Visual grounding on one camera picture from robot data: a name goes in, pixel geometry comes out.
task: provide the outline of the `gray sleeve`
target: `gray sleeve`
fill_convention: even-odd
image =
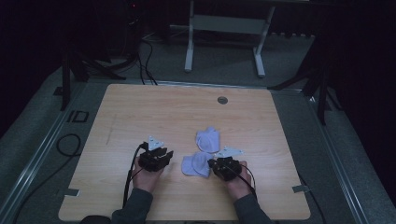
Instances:
[[[113,212],[112,224],[143,224],[152,203],[152,194],[142,190],[133,189],[125,207]]]
[[[233,206],[241,224],[269,224],[271,219],[262,211],[252,194],[238,199]]]

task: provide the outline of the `crumpled white cloth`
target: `crumpled white cloth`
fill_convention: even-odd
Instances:
[[[213,159],[213,155],[206,152],[196,152],[192,156],[185,156],[181,163],[181,172],[185,175],[209,177],[210,167],[207,161],[210,159]]]
[[[203,152],[215,153],[220,149],[219,132],[210,126],[205,131],[197,132],[195,142]]]

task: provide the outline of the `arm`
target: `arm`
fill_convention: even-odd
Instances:
[[[251,176],[248,174],[247,163],[240,161],[242,166],[241,176],[251,184]],[[241,224],[269,224],[271,219],[262,211],[259,203],[251,194],[248,185],[239,177],[225,182],[225,186],[233,198],[233,206]]]
[[[133,179],[134,188],[125,207],[113,212],[112,224],[145,223],[153,200],[151,193],[154,191],[163,169],[159,172],[148,172],[141,169],[138,164],[138,158],[136,158],[132,172],[133,175],[136,174]]]

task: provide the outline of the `round hole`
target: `round hole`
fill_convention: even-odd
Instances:
[[[220,96],[220,97],[218,98],[218,102],[219,102],[219,104],[221,104],[221,105],[225,105],[225,104],[228,103],[228,99],[227,99],[227,97],[225,97],[225,96]]]

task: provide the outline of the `gray carpet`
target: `gray carpet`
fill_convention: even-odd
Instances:
[[[168,44],[161,41],[154,42],[154,37],[152,35],[146,38],[154,49],[148,70],[157,80],[162,81],[162,84],[175,81],[256,88],[275,85],[292,77],[312,43],[312,39],[304,37],[286,39],[283,36],[269,36],[262,54],[267,76],[259,78],[256,76],[250,48],[229,44],[219,45],[207,40],[198,41],[195,45],[192,72],[186,74],[184,72],[187,49],[185,36],[175,36]],[[141,54],[143,59],[148,57],[148,45],[142,45]],[[128,77],[126,81],[122,81],[123,83],[139,82],[136,66],[120,74]],[[0,141],[0,179],[2,180],[0,201],[2,203],[58,116],[67,117],[70,110],[90,112],[86,123],[63,122],[62,129],[55,136],[56,140],[64,134],[77,133],[81,136],[83,146],[106,85],[111,82],[115,81],[91,78],[86,84],[73,82],[74,87],[82,86],[82,92],[77,95],[76,101],[64,114],[59,112],[62,99],[52,95],[55,88],[61,85],[61,73],[57,71],[49,76],[20,118]],[[303,85],[302,81],[291,88],[300,89]],[[296,91],[274,92],[274,100],[297,170],[311,188],[327,223],[355,223],[342,186],[334,172],[328,146],[321,134],[321,126],[318,125],[311,104]],[[331,108],[332,111],[326,111],[328,123],[326,131],[338,150],[350,182],[360,198],[367,220],[369,223],[392,223],[396,220],[395,209],[380,185],[359,138],[345,114],[335,110],[334,107]],[[68,138],[62,141],[61,147],[71,153],[76,144],[75,139]],[[52,145],[28,192],[66,160],[67,158],[56,150],[55,145]],[[62,193],[68,187],[77,163],[78,158],[71,160],[60,173],[29,199],[21,210],[18,223],[62,223],[57,213],[63,200]],[[311,218],[304,221],[280,221],[280,223],[323,223],[314,198],[310,194],[306,194],[306,198],[311,209]]]

